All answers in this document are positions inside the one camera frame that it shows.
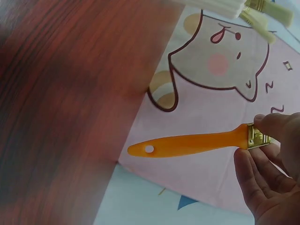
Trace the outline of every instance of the wood grain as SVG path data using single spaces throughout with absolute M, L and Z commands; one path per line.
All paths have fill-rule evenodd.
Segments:
M 0 3 L 0 224 L 92 224 L 182 6 Z

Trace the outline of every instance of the cat tongue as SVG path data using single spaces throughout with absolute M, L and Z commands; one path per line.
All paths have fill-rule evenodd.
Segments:
M 224 37 L 224 32 L 225 30 L 221 30 L 218 33 L 211 36 L 210 40 L 212 41 L 212 43 L 219 43 Z

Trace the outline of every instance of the cloth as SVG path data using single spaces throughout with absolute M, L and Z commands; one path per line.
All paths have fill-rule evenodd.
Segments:
M 282 1 L 283 5 L 297 7 Z M 236 180 L 235 148 L 142 158 L 127 147 L 166 136 L 225 132 L 256 114 L 300 111 L 299 18 L 268 45 L 241 19 L 186 7 L 157 67 L 119 162 L 159 185 L 212 206 L 249 214 Z

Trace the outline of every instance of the gold metal ferrule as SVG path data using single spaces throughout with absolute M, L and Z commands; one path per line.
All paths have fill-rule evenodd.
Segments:
M 264 146 L 271 143 L 269 136 L 261 133 L 254 127 L 254 123 L 248 123 L 248 148 L 252 149 L 260 146 Z

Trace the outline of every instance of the cat ear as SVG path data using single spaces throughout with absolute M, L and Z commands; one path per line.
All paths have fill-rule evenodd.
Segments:
M 247 101 L 254 102 L 257 96 L 257 77 L 254 75 L 250 80 L 239 83 L 236 89 Z

